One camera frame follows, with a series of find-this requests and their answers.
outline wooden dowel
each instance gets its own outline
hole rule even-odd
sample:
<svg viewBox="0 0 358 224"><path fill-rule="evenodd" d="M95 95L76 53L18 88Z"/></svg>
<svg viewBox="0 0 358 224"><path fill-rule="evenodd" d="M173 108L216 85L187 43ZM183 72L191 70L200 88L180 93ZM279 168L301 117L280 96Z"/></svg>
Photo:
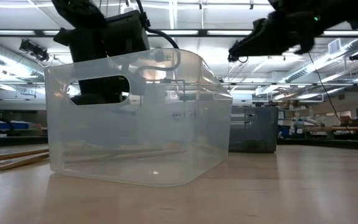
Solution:
<svg viewBox="0 0 358 224"><path fill-rule="evenodd" d="M305 127L305 131L358 131L358 127Z"/></svg>
<svg viewBox="0 0 358 224"><path fill-rule="evenodd" d="M27 151L27 152L18 152L18 153L0 155L0 161L24 157L24 156L36 155L36 154L45 153L48 151L49 151L49 149L40 149L40 150L33 150L33 151Z"/></svg>
<svg viewBox="0 0 358 224"><path fill-rule="evenodd" d="M80 162L103 162L103 161L124 161L124 160L131 160L131 159L148 159L153 157L160 157L160 156L169 156L178 153L186 152L185 150L170 150L170 151L156 151L156 152L140 152L135 154L124 154L124 155L108 155L103 157L96 157L91 159L77 159L77 160L70 160L65 161L67 164L74 164Z"/></svg>
<svg viewBox="0 0 358 224"><path fill-rule="evenodd" d="M10 164L1 166L0 171L5 171L5 170L13 169L13 168L16 168L16 167L20 167L20 166L24 166L24 165L28 165L28 164L33 164L33 163L36 163L38 161L42 161L42 160L47 159L47 158L49 158L49 153L42 154L42 155L39 155L39 156L35 156L35 157L30 158L30 159L24 159L22 161L12 162Z"/></svg>

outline transparent storage container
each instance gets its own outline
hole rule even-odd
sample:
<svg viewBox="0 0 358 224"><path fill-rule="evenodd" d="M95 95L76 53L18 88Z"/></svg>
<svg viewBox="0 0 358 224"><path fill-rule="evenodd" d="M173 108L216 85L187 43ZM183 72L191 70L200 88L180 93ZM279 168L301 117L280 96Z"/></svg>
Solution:
<svg viewBox="0 0 358 224"><path fill-rule="evenodd" d="M129 82L123 102L74 103L87 97L73 96L79 80L114 76ZM55 172L172 186L227 157L232 97L194 53L155 49L73 63L47 68L45 79Z"/></svg>

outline wall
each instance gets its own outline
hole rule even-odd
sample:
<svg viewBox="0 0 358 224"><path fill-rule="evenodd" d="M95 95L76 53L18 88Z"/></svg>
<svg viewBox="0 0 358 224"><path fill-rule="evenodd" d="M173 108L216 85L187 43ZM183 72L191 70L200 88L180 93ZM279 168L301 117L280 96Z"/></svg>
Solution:
<svg viewBox="0 0 358 224"><path fill-rule="evenodd" d="M46 111L0 111L1 117L9 121L25 121L47 127Z"/></svg>
<svg viewBox="0 0 358 224"><path fill-rule="evenodd" d="M46 111L45 101L0 101L0 110Z"/></svg>
<svg viewBox="0 0 358 224"><path fill-rule="evenodd" d="M324 97L324 100L326 100L326 102L312 106L314 114L326 114L334 112L328 99ZM337 112L351 111L352 117L357 116L356 110L358 109L358 92L345 92L344 100L339 100L337 96L331 98L331 100ZM308 111L303 111L301 116L307 116L304 113L308 113Z"/></svg>

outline light wood table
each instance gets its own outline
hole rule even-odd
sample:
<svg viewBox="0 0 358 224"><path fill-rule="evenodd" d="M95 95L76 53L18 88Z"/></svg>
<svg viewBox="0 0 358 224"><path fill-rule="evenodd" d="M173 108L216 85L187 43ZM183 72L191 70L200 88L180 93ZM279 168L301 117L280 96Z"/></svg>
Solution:
<svg viewBox="0 0 358 224"><path fill-rule="evenodd" d="M0 173L1 223L358 224L358 151L230 154L168 188L58 175L44 162Z"/></svg>

